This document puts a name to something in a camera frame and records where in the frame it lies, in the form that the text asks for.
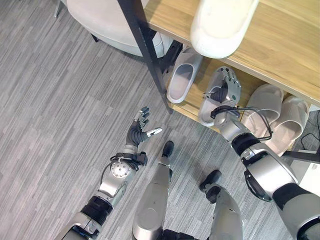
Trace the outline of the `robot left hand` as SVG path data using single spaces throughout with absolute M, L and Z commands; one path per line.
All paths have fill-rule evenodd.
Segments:
M 147 139 L 162 132 L 161 127 L 156 127 L 154 129 L 143 131 L 143 128 L 148 124 L 147 119 L 150 115 L 150 109 L 145 106 L 141 108 L 134 116 L 133 121 L 127 131 L 126 142 L 124 146 L 124 152 L 128 154 L 137 154 L 138 146 Z

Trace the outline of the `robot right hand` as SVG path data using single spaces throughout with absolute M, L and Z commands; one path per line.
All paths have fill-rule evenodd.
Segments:
M 220 104 L 231 101 L 233 105 L 237 105 L 240 101 L 241 88 L 235 72 L 230 67 L 220 66 L 214 71 L 204 98 Z

